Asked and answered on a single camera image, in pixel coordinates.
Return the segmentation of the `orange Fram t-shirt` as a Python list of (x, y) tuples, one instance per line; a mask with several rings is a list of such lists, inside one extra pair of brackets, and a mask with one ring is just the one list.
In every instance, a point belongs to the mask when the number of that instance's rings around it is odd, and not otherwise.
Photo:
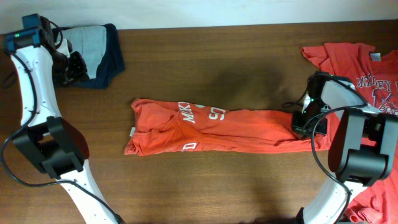
[(276, 110), (224, 110), (184, 101), (136, 99), (135, 130), (125, 155), (224, 151), (280, 154), (330, 148), (339, 119), (328, 116), (328, 133), (302, 139), (292, 130), (292, 114)]

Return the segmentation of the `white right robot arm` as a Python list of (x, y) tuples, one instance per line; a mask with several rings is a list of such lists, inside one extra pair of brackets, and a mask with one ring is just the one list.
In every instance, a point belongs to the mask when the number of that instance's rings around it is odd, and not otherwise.
[(328, 167), (315, 162), (327, 179), (317, 196), (295, 217), (296, 223), (340, 223), (358, 194), (386, 179), (392, 171), (397, 146), (397, 117), (373, 107), (349, 78), (315, 72), (296, 101), (292, 129), (309, 137), (316, 154), (315, 135), (326, 135), (335, 114), (338, 128), (328, 151)]

